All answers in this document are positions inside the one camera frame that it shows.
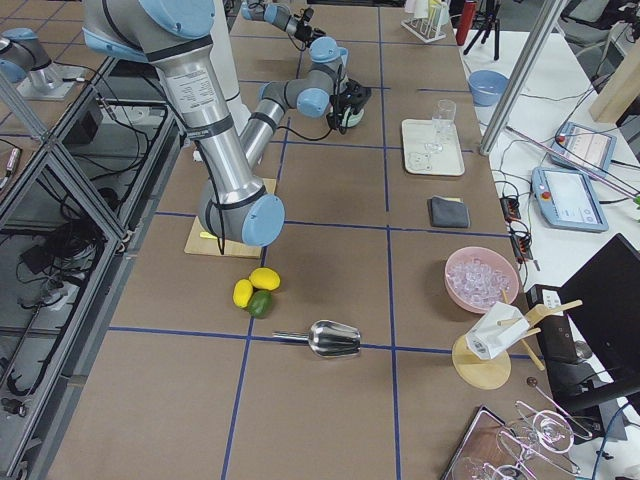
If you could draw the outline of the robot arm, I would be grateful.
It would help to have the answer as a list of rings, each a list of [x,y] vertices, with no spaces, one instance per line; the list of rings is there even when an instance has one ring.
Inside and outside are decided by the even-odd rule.
[[[298,40],[304,47],[326,36],[326,32],[311,25],[314,9],[304,7],[293,12],[289,6],[270,1],[243,1],[240,14],[246,20],[268,23]]]
[[[285,219],[282,201],[253,172],[284,114],[295,109],[325,118],[344,132],[362,118],[371,90],[347,74],[349,52],[309,25],[310,9],[244,2],[241,13],[302,40],[311,66],[301,79],[270,82],[238,128],[231,92],[220,81],[235,73],[232,53],[212,36],[217,8],[211,1],[87,1],[83,33],[102,54],[152,65],[175,116],[208,171],[199,221],[219,241],[264,247],[276,240]]]

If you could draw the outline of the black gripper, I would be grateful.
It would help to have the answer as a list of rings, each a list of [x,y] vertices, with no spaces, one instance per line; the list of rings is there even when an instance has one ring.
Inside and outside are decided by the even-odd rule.
[[[298,14],[293,15],[295,20],[294,37],[305,46],[310,46],[315,40],[325,36],[324,30],[311,25],[313,15],[313,8],[305,8]]]
[[[351,109],[354,112],[364,111],[364,106],[371,97],[371,88],[361,85],[355,80],[345,80],[338,91],[330,96],[330,110],[326,120],[331,130],[346,131],[342,125],[345,113]]]

